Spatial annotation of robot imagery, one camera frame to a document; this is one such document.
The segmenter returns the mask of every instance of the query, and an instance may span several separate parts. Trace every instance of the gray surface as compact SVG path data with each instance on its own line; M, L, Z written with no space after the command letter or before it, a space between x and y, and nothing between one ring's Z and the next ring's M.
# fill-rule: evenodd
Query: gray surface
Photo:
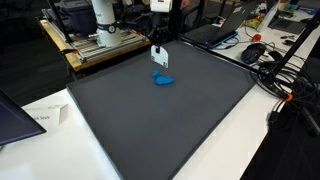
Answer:
M304 8L320 9L319 0L299 0L298 5Z
M249 72L185 45L165 45L165 69L150 53L68 85L124 179L170 179L253 86ZM153 84L158 70L174 84Z
M288 19L277 19L269 25L271 29L278 29L280 31L289 32L292 34L301 34L306 27L306 24L302 22L292 21Z

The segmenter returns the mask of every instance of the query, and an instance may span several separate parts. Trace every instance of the white table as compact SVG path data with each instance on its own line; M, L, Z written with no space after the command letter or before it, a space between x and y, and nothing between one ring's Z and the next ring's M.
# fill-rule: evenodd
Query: white table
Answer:
M239 29L239 33L242 41L248 40L243 29ZM269 29L262 34L263 40L288 49L281 45L283 40L276 33L286 34ZM297 54L307 58L319 35L318 28ZM239 54L247 46L239 44L221 53L239 60ZM290 61L302 66L300 60ZM254 86L174 179L239 179L267 134L268 113L278 101ZM48 129L47 134L5 146L0 152L0 179L119 179L67 90L27 107L55 104L68 104L66 119Z

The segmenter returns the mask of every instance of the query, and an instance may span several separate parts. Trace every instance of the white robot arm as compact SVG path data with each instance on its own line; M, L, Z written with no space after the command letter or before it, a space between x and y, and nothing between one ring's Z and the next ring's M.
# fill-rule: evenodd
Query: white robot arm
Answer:
M159 49L169 35L169 13L172 8L172 0L151 0L150 8L153 15L152 30L148 38Z
M120 30L116 26L113 0L92 0L97 18L97 43L99 47L113 47L121 43Z
M172 8L172 0L151 0L150 1L152 16L152 30L148 35L149 40L153 44L151 47L151 60L169 67L169 55L167 51L161 47L169 36L169 13Z

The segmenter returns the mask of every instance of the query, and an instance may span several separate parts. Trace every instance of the blue object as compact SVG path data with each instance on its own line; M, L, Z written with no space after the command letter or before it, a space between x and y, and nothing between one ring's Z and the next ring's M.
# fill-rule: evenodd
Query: blue object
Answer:
M227 37L226 39L218 42L217 44L215 44L213 46L213 49L216 49L217 47L219 47L220 45L222 45L222 43L229 41L230 39L235 38L236 36L238 36L238 32L235 32L234 34L232 34L231 36Z
M151 76L154 77L154 78L157 78L159 76L162 76L162 74L160 74L157 70L155 70L155 71L153 71Z
M172 77L162 76L161 73L159 73L156 70L152 73L152 77L154 77L156 79L154 81L154 83L157 85L166 85L166 84L171 84L174 82L174 79Z
M306 12L309 15L315 15L319 10L310 10L310 9L304 9L304 8L300 8L301 11Z

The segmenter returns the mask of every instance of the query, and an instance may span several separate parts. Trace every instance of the black chair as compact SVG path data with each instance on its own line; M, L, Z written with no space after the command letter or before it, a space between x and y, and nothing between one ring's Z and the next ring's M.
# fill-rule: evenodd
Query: black chair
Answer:
M203 10L204 10L204 5L205 5L205 0L200 0L199 4L196 7L193 7L190 10L183 12L180 33L185 33L190 30L196 29L197 27L199 27L201 25L201 19L202 19L202 14L203 14ZM195 11L197 11L197 15L196 15L192 25L190 26L190 25L185 24L187 17Z

